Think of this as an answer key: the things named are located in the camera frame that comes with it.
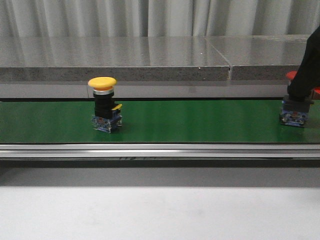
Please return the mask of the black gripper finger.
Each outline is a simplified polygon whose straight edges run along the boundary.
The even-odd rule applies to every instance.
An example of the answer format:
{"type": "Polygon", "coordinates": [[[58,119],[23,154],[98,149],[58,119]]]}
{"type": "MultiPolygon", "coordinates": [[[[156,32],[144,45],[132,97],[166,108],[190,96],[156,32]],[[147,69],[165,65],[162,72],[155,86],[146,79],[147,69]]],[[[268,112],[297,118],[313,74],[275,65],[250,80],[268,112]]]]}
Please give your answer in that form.
{"type": "Polygon", "coordinates": [[[297,73],[287,87],[289,98],[303,102],[311,90],[320,86],[320,27],[310,35],[297,73]]]}

